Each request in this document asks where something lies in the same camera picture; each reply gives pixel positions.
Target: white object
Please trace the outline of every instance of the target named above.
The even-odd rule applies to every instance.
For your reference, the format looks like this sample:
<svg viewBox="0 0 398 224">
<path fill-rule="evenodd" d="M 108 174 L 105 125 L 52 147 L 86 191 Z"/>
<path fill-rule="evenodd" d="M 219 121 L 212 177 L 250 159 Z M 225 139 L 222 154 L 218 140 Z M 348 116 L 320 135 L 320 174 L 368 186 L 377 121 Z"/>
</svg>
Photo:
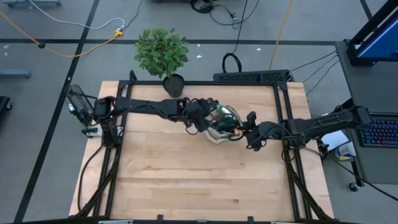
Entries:
<svg viewBox="0 0 398 224">
<path fill-rule="evenodd" d="M 348 138 L 342 131 L 335 131 L 334 133 L 326 134 L 321 138 L 321 140 L 325 145 L 329 145 L 328 151 L 334 150 L 348 142 Z"/>
<path fill-rule="evenodd" d="M 346 143 L 335 150 L 335 156 L 339 160 L 347 160 L 356 157 L 354 144 L 352 142 Z"/>
<path fill-rule="evenodd" d="M 29 1 L 30 1 L 30 3 L 32 3 L 32 5 L 33 5 L 34 7 L 36 7 L 36 9 L 38 9 L 40 12 L 43 12 L 43 14 L 45 14 L 45 15 L 48 16 L 50 19 L 52 19 L 52 20 L 54 20 L 54 21 L 56 21 L 56 22 L 61 22 L 61 23 L 64 23 L 64 24 L 77 25 L 77 26 L 82 26 L 82 27 L 86 27 L 86 28 L 89 28 L 89 29 L 94 29 L 94 30 L 96 30 L 96 29 L 100 29 L 100 28 L 102 28 L 102 27 L 108 25 L 108 24 L 109 24 L 110 22 L 112 22 L 112 21 L 120 20 L 120 21 L 123 22 L 123 24 L 122 24 L 122 26 L 119 28 L 119 30 L 123 30 L 123 29 L 124 29 L 124 20 L 121 19 L 121 18 L 113 18 L 113 19 L 111 19 L 110 21 L 108 21 L 108 22 L 106 22 L 105 24 L 103 24 L 102 26 L 100 26 L 100 27 L 89 27 L 89 26 L 86 26 L 86 25 L 84 25 L 84 24 L 79 24 L 79 23 L 75 23 L 75 22 L 61 21 L 61 20 L 59 20 L 59 19 L 56 19 L 56 18 L 54 18 L 54 17 L 48 15 L 45 11 L 43 11 L 41 8 L 39 8 L 38 6 L 36 6 L 36 4 L 34 4 L 32 0 L 29 0 Z"/>
</svg>

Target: keyboard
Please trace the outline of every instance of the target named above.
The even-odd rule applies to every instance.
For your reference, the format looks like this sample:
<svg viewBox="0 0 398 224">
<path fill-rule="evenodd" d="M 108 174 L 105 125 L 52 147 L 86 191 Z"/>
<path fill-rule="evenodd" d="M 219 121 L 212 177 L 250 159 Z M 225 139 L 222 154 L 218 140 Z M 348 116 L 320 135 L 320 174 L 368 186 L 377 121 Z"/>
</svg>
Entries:
<svg viewBox="0 0 398 224">
<path fill-rule="evenodd" d="M 368 129 L 360 130 L 364 147 L 398 147 L 398 116 L 375 117 Z"/>
</svg>

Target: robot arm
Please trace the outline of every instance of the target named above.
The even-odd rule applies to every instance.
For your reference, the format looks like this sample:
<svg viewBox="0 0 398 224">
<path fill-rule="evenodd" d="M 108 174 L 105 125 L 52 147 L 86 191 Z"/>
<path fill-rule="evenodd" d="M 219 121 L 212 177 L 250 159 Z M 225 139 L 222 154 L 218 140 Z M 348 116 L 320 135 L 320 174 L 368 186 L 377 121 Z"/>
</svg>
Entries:
<svg viewBox="0 0 398 224">
<path fill-rule="evenodd" d="M 354 106 L 348 109 L 337 107 L 331 114 L 312 119 L 287 119 L 281 124 L 269 121 L 255 124 L 256 114 L 251 112 L 244 123 L 244 135 L 248 149 L 260 150 L 268 139 L 286 140 L 292 147 L 305 147 L 312 138 L 320 137 L 345 128 L 367 128 L 372 123 L 367 108 Z"/>
<path fill-rule="evenodd" d="M 154 114 L 169 121 L 183 122 L 186 127 L 194 125 L 198 132 L 204 132 L 209 126 L 218 129 L 216 125 L 223 123 L 211 122 L 218 106 L 218 101 L 212 98 L 146 101 L 109 96 L 96 101 L 93 118 L 103 129 L 103 144 L 114 147 L 118 136 L 114 120 L 124 113 Z M 256 125 L 256 113 L 252 111 L 248 114 L 247 121 L 235 122 L 229 129 L 241 130 L 248 141 L 247 148 L 258 151 L 268 139 L 286 140 L 290 146 L 301 148 L 312 138 L 345 128 L 365 128 L 371 123 L 368 109 L 354 106 L 348 109 L 337 107 L 331 114 L 318 118 L 286 119 L 280 124 L 265 121 Z"/>
<path fill-rule="evenodd" d="M 212 98 L 147 101 L 109 96 L 95 102 L 93 119 L 103 130 L 103 145 L 116 147 L 119 132 L 114 121 L 124 113 L 153 114 L 169 121 L 183 122 L 187 128 L 195 125 L 199 132 L 203 132 L 211 120 L 207 117 L 211 116 L 217 105 L 218 101 Z"/>
</svg>

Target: wooden tabletop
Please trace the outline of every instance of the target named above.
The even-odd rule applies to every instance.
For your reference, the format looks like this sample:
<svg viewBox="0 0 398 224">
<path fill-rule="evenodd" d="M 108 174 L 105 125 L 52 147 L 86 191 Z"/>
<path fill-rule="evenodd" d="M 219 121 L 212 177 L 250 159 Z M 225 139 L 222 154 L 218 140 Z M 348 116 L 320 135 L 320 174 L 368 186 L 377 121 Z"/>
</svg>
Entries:
<svg viewBox="0 0 398 224">
<path fill-rule="evenodd" d="M 116 96 L 117 87 L 118 82 L 103 82 L 99 97 Z M 309 118 L 303 84 L 288 83 L 288 87 L 294 118 Z M 232 106 L 243 120 L 255 111 L 257 123 L 278 122 L 270 86 L 186 86 L 184 96 L 212 97 Z M 282 92 L 280 96 L 286 118 Z M 161 85 L 134 85 L 132 97 L 152 101 L 169 98 Z M 82 167 L 100 142 L 100 138 L 87 141 Z M 202 133 L 187 134 L 182 123 L 129 113 L 111 218 L 153 220 L 164 215 L 165 220 L 238 221 L 253 216 L 256 221 L 293 221 L 281 141 L 268 141 L 259 152 L 247 150 L 246 144 L 244 138 L 216 145 Z M 307 147 L 318 150 L 315 142 Z M 308 191 L 333 217 L 319 156 L 304 150 L 300 153 Z M 104 149 L 87 167 L 82 206 L 98 187 L 103 156 Z M 77 213 L 77 187 L 71 215 Z M 305 217 L 297 192 L 300 214 Z M 102 214 L 107 196 L 106 190 Z"/>
</svg>

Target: caster wheel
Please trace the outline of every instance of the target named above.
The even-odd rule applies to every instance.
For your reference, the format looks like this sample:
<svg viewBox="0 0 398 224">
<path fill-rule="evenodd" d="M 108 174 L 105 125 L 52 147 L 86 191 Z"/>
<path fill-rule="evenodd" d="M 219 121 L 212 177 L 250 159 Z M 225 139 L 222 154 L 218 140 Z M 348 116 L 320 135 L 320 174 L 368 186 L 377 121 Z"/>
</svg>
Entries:
<svg viewBox="0 0 398 224">
<path fill-rule="evenodd" d="M 349 189 L 352 192 L 357 192 L 359 190 L 359 187 L 356 185 L 356 182 L 352 182 L 352 183 L 349 184 Z"/>
<path fill-rule="evenodd" d="M 6 106 L 6 110 L 11 110 L 12 109 L 12 104 L 8 103 L 8 105 Z"/>
</svg>

